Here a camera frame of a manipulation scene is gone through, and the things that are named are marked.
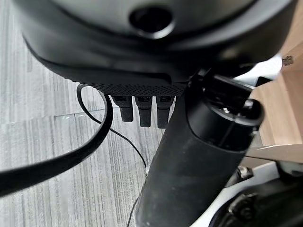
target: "gray carpet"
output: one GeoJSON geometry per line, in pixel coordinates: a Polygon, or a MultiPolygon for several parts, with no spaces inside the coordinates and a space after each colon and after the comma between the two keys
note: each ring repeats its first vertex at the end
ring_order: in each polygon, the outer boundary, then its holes
{"type": "MultiPolygon", "coordinates": [[[[86,142],[98,124],[81,113],[77,84],[31,56],[9,0],[0,0],[0,28],[0,169],[46,160],[86,142]]],[[[100,117],[103,104],[98,93],[92,88],[83,93],[88,109],[100,117]]],[[[136,109],[134,113],[134,122],[124,123],[115,107],[113,128],[133,141],[150,163],[163,130],[156,128],[155,108],[148,129],[139,127],[136,109]]],[[[109,133],[79,166],[0,199],[0,226],[125,227],[144,172],[134,149],[109,133]]]]}

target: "textured black panel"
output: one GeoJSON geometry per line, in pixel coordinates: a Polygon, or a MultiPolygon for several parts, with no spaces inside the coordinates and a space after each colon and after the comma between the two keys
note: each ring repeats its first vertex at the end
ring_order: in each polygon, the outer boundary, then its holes
{"type": "Polygon", "coordinates": [[[181,96],[186,85],[146,86],[146,85],[114,85],[90,84],[94,88],[111,96],[181,96]]]}

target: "wooden surface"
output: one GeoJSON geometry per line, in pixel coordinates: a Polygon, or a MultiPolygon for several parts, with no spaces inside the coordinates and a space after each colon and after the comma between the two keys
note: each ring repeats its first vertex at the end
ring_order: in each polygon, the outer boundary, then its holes
{"type": "Polygon", "coordinates": [[[285,66],[276,81],[253,92],[263,103],[267,116],[260,135],[264,145],[302,143],[303,138],[303,1],[298,0],[293,23],[281,49],[291,55],[294,64],[285,66]]]}

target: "black wire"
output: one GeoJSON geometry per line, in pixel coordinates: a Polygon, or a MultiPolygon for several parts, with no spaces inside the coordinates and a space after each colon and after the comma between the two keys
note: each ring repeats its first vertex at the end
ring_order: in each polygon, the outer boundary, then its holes
{"type": "Polygon", "coordinates": [[[137,204],[138,199],[139,199],[139,198],[137,198],[136,201],[135,201],[134,204],[133,204],[133,207],[132,207],[131,212],[130,212],[130,214],[129,214],[129,218],[128,218],[128,222],[127,222],[126,227],[129,227],[129,224],[131,223],[132,215],[133,215],[133,212],[134,212],[134,208],[136,207],[136,204],[137,204]]]}
{"type": "Polygon", "coordinates": [[[107,136],[113,120],[113,107],[108,96],[100,93],[104,104],[104,121],[97,133],[83,146],[53,159],[0,172],[0,197],[33,186],[57,176],[90,156],[107,136]]]}
{"type": "MultiPolygon", "coordinates": [[[[99,120],[96,119],[93,115],[90,114],[90,112],[87,110],[87,108],[86,108],[86,106],[85,106],[85,104],[84,104],[84,102],[83,102],[81,91],[82,91],[82,89],[83,89],[84,87],[88,87],[88,86],[89,86],[89,85],[84,85],[84,84],[79,84],[79,85],[77,86],[77,99],[78,99],[79,105],[80,105],[81,109],[84,111],[84,113],[86,113],[86,115],[87,115],[90,119],[92,119],[94,122],[97,122],[98,124],[101,124],[101,121],[99,121],[99,120]]],[[[113,132],[114,134],[120,136],[121,138],[125,139],[127,142],[130,143],[130,145],[132,145],[132,147],[136,150],[137,154],[140,156],[140,158],[141,158],[141,160],[142,160],[142,162],[143,162],[143,164],[144,164],[144,167],[146,168],[146,167],[147,167],[146,162],[145,162],[145,160],[144,160],[142,154],[140,153],[140,151],[137,149],[137,147],[136,147],[136,146],[135,146],[127,137],[125,137],[124,135],[120,134],[119,132],[117,132],[117,131],[115,131],[115,130],[113,130],[113,129],[110,129],[110,131],[113,132]]]]}

